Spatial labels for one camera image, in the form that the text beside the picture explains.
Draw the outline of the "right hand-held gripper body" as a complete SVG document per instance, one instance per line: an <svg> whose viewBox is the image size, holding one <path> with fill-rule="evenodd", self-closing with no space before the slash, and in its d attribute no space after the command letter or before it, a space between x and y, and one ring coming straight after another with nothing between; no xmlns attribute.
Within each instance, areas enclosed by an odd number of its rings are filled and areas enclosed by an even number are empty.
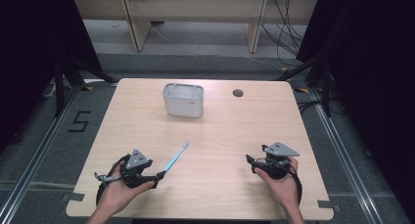
<svg viewBox="0 0 415 224"><path fill-rule="evenodd" d="M265 157L254 159L254 169L261 169L274 180L280 180L287 174L297 175L290 157L298 157L299 152L281 142L276 142L271 146L262 145L261 149L265 153Z"/></svg>

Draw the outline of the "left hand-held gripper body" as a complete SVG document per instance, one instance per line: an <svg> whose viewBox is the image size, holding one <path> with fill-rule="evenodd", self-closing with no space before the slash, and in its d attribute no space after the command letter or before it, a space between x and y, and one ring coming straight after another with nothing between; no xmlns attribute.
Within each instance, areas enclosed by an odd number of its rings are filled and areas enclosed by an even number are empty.
<svg viewBox="0 0 415 224"><path fill-rule="evenodd" d="M143 176L142 172L152 165L153 161L146 158L137 149L116 162L107 175L94 173L95 178L104 186L122 180L129 188L136 188L146 182L153 181L153 176Z"/></svg>

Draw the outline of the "blue toothbrush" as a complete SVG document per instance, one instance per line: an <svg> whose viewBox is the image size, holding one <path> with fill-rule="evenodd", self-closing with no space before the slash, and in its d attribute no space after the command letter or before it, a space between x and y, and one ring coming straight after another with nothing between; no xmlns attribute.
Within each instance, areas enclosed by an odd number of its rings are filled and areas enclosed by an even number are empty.
<svg viewBox="0 0 415 224"><path fill-rule="evenodd" d="M180 150L173 156L173 158L164 167L163 172L168 172L168 170L173 166L173 164L176 163L177 160L180 158L182 153L188 148L189 144L190 144L189 141L186 141L182 144Z"/></svg>

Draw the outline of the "person's right hand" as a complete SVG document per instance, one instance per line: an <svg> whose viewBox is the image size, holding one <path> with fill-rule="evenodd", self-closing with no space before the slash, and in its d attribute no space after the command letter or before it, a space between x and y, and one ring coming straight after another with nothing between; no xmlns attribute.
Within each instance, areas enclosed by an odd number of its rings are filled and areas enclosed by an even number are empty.
<svg viewBox="0 0 415 224"><path fill-rule="evenodd" d="M275 180L260 168L257 168L255 172L268 185L273 197L282 207L284 204L295 203L299 205L297 184L291 174L287 174L282 179Z"/></svg>

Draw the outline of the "person's left hand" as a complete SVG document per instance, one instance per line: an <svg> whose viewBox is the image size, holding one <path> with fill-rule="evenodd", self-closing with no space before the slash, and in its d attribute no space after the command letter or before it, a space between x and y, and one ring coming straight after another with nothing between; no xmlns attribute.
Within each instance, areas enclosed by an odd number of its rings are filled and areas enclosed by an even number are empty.
<svg viewBox="0 0 415 224"><path fill-rule="evenodd" d="M103 192L94 214L102 218L112 217L124 210L137 196L153 188L154 185L155 182L150 181L136 188L129 188L121 179L113 181Z"/></svg>

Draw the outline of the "white plastic container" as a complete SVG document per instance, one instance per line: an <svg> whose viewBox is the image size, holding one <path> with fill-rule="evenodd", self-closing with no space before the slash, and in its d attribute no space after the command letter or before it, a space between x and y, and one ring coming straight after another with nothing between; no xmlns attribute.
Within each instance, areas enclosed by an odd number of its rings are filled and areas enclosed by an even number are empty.
<svg viewBox="0 0 415 224"><path fill-rule="evenodd" d="M200 85L167 83L162 96L170 115L201 117L204 113L205 89Z"/></svg>

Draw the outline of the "black metal stand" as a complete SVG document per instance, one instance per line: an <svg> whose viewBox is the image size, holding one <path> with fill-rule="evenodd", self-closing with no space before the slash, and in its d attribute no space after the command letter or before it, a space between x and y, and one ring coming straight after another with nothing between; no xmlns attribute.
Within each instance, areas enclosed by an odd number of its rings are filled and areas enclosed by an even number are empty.
<svg viewBox="0 0 415 224"><path fill-rule="evenodd" d="M71 56L60 56L56 60L54 67L54 79L56 87L55 116L59 116L63 112L66 105L66 97L64 94L64 78L67 79L71 87L82 86L85 81L80 74L81 70L86 70L87 72L100 77L107 83L118 83L118 79L105 74L102 71L100 65L90 66L80 59Z"/></svg>
<svg viewBox="0 0 415 224"><path fill-rule="evenodd" d="M305 84L308 87L316 87L321 84L322 87L322 108L327 117L330 113L330 66L327 54L323 51L318 52L313 58L294 68L291 71L284 73L282 76L275 78L275 81L286 81L291 77L309 69Z"/></svg>

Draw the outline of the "black curtain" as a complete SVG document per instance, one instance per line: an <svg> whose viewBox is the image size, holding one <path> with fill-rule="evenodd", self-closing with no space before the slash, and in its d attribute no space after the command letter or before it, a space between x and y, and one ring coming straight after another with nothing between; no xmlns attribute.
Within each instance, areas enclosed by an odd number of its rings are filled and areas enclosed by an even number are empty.
<svg viewBox="0 0 415 224"><path fill-rule="evenodd" d="M317 1L299 60L317 53L350 1ZM415 223L415 0L356 0L330 67L357 131Z"/></svg>
<svg viewBox="0 0 415 224"><path fill-rule="evenodd" d="M74 0L0 0L0 153L60 66L102 71Z"/></svg>

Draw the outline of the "light wooden shelf unit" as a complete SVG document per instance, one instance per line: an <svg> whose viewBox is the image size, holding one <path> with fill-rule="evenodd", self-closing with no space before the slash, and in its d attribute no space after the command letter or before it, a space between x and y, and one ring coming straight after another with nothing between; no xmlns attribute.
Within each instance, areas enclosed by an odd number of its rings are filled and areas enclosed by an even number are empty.
<svg viewBox="0 0 415 224"><path fill-rule="evenodd" d="M264 23L307 25L315 0L74 0L85 20L127 22L132 45L144 48L152 22L231 22L245 26L254 53Z"/></svg>

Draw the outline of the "metal floor rail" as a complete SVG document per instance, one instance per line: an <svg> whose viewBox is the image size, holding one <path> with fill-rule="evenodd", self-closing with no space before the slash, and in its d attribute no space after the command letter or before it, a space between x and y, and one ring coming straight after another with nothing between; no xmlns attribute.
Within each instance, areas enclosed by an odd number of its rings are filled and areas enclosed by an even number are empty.
<svg viewBox="0 0 415 224"><path fill-rule="evenodd" d="M39 170L44 158L50 150L53 141L67 117L69 108L71 107L75 97L80 91L79 87L72 87L64 99L64 106L60 113L55 116L50 123L48 130L43 136L41 142L38 144L36 151L30 157L25 166L25 170L20 179L15 183L13 190L9 194L5 203L0 208L0 224L10 224L19 209L23 198L33 180L37 171Z"/></svg>
<svg viewBox="0 0 415 224"><path fill-rule="evenodd" d="M354 163L352 162L351 157L346 150L345 144L341 139L341 136L336 126L334 125L332 118L323 108L323 98L318 94L318 91L315 88L311 88L309 93L312 101L319 101L319 104L316 106L317 113L334 147L334 150L336 151L342 168L346 174L347 180L350 183L350 186L362 208L368 223L384 224L384 220L381 217L379 209L375 205L372 196L369 194L366 185L362 181L361 176L359 175Z"/></svg>

